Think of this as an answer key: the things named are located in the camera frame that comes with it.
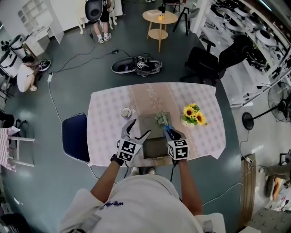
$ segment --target blue chair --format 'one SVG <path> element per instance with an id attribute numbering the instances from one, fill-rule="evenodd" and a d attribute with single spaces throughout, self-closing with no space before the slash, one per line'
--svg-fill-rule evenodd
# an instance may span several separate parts
<path id="1" fill-rule="evenodd" d="M 63 150 L 67 156 L 88 163 L 87 116 L 76 114 L 62 123 Z"/>

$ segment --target power strip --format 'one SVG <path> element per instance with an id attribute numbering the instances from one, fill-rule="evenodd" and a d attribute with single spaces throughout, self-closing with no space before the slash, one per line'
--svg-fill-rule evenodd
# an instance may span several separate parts
<path id="1" fill-rule="evenodd" d="M 52 77 L 53 77 L 54 73 L 50 73 L 49 78 L 47 79 L 48 82 L 51 81 Z"/>

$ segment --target standing fan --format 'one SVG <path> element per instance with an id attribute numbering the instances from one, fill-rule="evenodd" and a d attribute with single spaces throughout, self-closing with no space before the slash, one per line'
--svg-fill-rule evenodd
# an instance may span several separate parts
<path id="1" fill-rule="evenodd" d="M 268 112 L 272 112 L 274 117 L 281 122 L 291 121 L 291 86 L 284 82 L 278 82 L 268 93 L 269 110 L 256 116 L 248 112 L 242 115 L 242 123 L 247 130 L 254 127 L 254 120 Z"/>

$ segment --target fan base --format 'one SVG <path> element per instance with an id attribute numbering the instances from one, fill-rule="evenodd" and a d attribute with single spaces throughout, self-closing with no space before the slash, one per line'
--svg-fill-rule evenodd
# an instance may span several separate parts
<path id="1" fill-rule="evenodd" d="M 252 118 L 252 115 L 248 112 L 242 115 L 242 124 L 247 130 L 252 130 L 254 127 L 254 120 Z"/>

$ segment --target flower vase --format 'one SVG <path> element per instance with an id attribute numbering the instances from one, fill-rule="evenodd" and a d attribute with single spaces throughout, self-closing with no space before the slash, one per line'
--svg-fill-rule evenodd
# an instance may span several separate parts
<path id="1" fill-rule="evenodd" d="M 186 126 L 186 127 L 194 127 L 195 125 L 193 123 L 188 123 L 187 121 L 185 121 L 182 116 L 181 116 L 181 124 Z"/>

